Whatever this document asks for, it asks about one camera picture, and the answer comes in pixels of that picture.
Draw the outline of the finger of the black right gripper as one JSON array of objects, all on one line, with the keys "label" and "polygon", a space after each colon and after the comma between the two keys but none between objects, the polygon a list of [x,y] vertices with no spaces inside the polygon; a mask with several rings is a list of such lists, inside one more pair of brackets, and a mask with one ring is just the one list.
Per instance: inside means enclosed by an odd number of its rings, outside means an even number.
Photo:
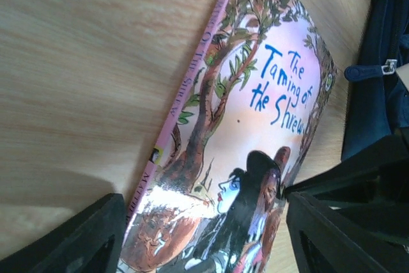
[{"label": "finger of the black right gripper", "polygon": [[408,135],[394,134],[284,189],[306,192],[378,238],[408,243]]}]

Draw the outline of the navy blue student backpack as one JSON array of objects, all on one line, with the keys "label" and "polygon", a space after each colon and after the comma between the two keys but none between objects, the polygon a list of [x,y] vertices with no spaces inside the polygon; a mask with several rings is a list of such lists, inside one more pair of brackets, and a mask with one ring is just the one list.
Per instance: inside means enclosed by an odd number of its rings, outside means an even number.
[{"label": "navy blue student backpack", "polygon": [[342,160],[408,126],[408,0],[371,0],[357,64],[344,71],[351,91]]}]

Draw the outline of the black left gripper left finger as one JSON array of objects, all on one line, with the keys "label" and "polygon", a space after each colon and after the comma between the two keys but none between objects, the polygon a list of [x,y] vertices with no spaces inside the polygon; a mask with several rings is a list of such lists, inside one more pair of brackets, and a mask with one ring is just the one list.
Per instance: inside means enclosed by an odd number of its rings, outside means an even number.
[{"label": "black left gripper left finger", "polygon": [[123,195],[107,194],[1,260],[1,272],[115,272],[126,213]]}]

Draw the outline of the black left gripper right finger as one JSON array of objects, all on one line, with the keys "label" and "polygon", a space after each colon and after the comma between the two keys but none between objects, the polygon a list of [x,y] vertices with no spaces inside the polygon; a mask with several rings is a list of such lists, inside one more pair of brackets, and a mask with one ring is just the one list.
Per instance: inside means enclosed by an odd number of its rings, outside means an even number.
[{"label": "black left gripper right finger", "polygon": [[305,192],[288,197],[300,272],[408,272],[408,205],[334,210]]}]

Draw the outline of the pink Taming of Shrew book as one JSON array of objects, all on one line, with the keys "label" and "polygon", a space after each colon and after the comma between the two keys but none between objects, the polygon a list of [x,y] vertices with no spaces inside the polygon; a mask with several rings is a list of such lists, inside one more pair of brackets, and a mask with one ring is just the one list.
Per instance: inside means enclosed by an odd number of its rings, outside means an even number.
[{"label": "pink Taming of Shrew book", "polygon": [[264,272],[336,76],[300,0],[218,0],[135,192],[118,272]]}]

